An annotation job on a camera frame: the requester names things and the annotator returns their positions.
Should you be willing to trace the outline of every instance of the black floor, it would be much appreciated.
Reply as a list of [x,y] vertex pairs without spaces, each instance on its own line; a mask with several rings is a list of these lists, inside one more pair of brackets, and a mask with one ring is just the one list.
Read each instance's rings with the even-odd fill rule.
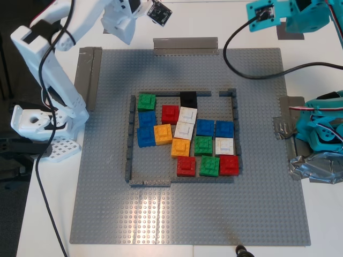
[[[5,0],[0,1],[0,33],[14,92],[14,100],[40,104],[40,86],[30,74],[24,60],[10,40],[10,35],[19,26],[28,26],[31,20],[40,13],[51,0]],[[5,95],[7,85],[0,62],[0,79]],[[0,95],[0,132],[11,130],[11,114],[8,112],[9,101],[2,100]],[[14,161],[5,161],[0,157],[0,173],[4,169],[18,167]],[[28,183],[18,184],[11,190],[4,189],[0,183],[0,256],[16,256],[21,224],[25,210]]]

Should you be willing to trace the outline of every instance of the black cable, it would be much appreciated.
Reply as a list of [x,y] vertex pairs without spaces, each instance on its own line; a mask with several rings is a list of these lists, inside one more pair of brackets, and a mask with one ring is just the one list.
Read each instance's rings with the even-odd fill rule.
[[51,210],[50,210],[50,207],[49,207],[49,203],[48,203],[48,199],[45,195],[45,191],[44,191],[44,188],[43,188],[43,185],[42,185],[42,181],[41,181],[41,178],[39,176],[39,171],[38,171],[38,164],[39,164],[39,161],[40,159],[42,158],[43,154],[46,152],[46,150],[48,149],[49,145],[51,144],[54,136],[55,136],[55,133],[56,133],[56,129],[57,129],[57,124],[56,124],[56,114],[55,114],[55,109],[54,109],[54,106],[53,106],[53,103],[50,99],[50,96],[48,94],[48,91],[47,91],[47,88],[45,87],[44,85],[44,81],[43,81],[43,76],[42,76],[42,69],[43,69],[43,65],[44,65],[44,62],[46,61],[46,59],[48,58],[49,54],[52,52],[52,50],[54,49],[55,45],[57,44],[57,42],[61,39],[61,37],[63,36],[63,34],[65,33],[66,29],[68,28],[69,26],[69,23],[70,23],[70,20],[71,20],[71,17],[72,17],[72,14],[73,14],[73,10],[74,10],[74,4],[75,4],[75,0],[71,0],[71,5],[70,5],[70,11],[69,11],[69,14],[68,14],[68,17],[66,19],[66,22],[65,22],[65,25],[63,26],[61,32],[59,33],[59,35],[57,36],[57,38],[55,39],[55,41],[50,45],[50,47],[48,48],[48,50],[46,51],[46,53],[44,54],[40,64],[39,64],[39,69],[38,69],[38,75],[39,75],[39,81],[40,81],[40,84],[42,86],[42,90],[43,92],[45,93],[45,95],[47,96],[47,99],[48,99],[48,102],[49,102],[49,106],[50,106],[50,109],[51,109],[51,113],[53,115],[53,131],[51,133],[51,136],[49,138],[49,141],[47,143],[47,148],[38,156],[37,160],[36,160],[36,165],[35,165],[35,169],[36,169],[36,176],[37,176],[37,180],[38,180],[38,184],[39,184],[39,188],[42,192],[42,195],[43,195],[43,198],[44,198],[44,202],[45,202],[45,205],[47,207],[47,211],[48,211],[48,214],[49,214],[49,217],[50,217],[50,220],[51,220],[51,223],[54,227],[54,231],[56,233],[56,237],[57,237],[57,240],[59,242],[59,245],[61,247],[61,250],[63,252],[63,255],[64,257],[68,257],[65,249],[64,249],[64,246],[63,246],[63,243],[62,243],[62,240],[61,240],[61,237],[59,236],[59,233],[58,233],[58,230],[57,230],[57,227],[56,227],[56,224],[55,224],[55,221],[54,221],[54,218],[53,218],[53,215],[51,213]]
[[306,64],[302,64],[299,66],[296,66],[294,68],[276,73],[276,74],[270,74],[270,75],[261,75],[261,76],[253,76],[253,75],[247,75],[244,74],[238,70],[236,70],[231,63],[229,62],[229,60],[227,59],[226,56],[226,52],[227,52],[227,47],[230,44],[231,40],[245,27],[249,26],[251,23],[253,23],[255,20],[257,20],[259,17],[261,17],[261,19],[263,18],[263,15],[266,15],[267,12],[261,12],[261,14],[253,17],[252,19],[248,20],[245,24],[243,24],[239,29],[237,29],[231,36],[230,38],[226,41],[225,45],[224,45],[224,49],[223,49],[223,57],[224,57],[224,61],[226,63],[226,65],[230,68],[230,70],[232,70],[234,73],[236,73],[238,76],[242,77],[242,78],[246,78],[246,79],[253,79],[253,80],[262,80],[262,79],[273,79],[273,78],[277,78],[286,74],[289,74],[293,71],[297,71],[300,70],[302,68],[306,68],[306,67],[311,67],[311,66],[326,66],[326,67],[330,67],[330,68],[335,68],[338,70],[343,70],[343,66],[337,65],[337,64],[332,64],[332,63],[323,63],[323,62],[314,62],[314,63],[306,63]]

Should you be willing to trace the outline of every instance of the gray lego baseplate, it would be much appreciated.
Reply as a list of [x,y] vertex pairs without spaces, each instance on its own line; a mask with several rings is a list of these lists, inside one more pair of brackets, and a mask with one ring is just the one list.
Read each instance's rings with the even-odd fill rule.
[[[233,49],[228,58],[249,74],[282,70],[279,49]],[[237,109],[230,114],[231,88],[236,88]],[[239,111],[239,124],[233,120],[243,168],[232,183],[163,186],[169,169],[161,168],[162,153],[151,162],[153,147],[136,151],[134,137],[132,153],[126,152],[128,135],[138,127],[136,116],[134,122],[129,117],[131,96],[182,90],[226,96],[218,101],[198,97],[201,118],[227,120]],[[310,245],[301,182],[289,176],[286,144],[274,136],[273,117],[280,116],[279,97],[286,94],[284,78],[252,81],[233,74],[222,51],[218,56],[155,56],[153,50],[104,50],[95,111],[86,124],[70,243]],[[131,167],[125,167],[127,156]],[[156,185],[162,186],[141,186],[139,179],[127,183],[126,168],[141,176],[137,165],[160,175]]]

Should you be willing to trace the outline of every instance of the black lego brick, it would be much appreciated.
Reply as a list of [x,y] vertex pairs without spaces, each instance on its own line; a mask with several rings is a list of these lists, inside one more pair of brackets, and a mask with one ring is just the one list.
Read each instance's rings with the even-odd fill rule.
[[196,91],[180,92],[180,104],[182,107],[198,109],[197,92]]

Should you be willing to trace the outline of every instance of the yellow lego brick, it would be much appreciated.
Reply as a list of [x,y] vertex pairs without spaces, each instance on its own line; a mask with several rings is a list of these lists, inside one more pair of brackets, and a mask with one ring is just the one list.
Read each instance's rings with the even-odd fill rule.
[[170,124],[154,126],[156,145],[166,145],[173,142],[172,127]]
[[171,145],[171,156],[177,158],[178,156],[189,156],[190,140],[174,138]]

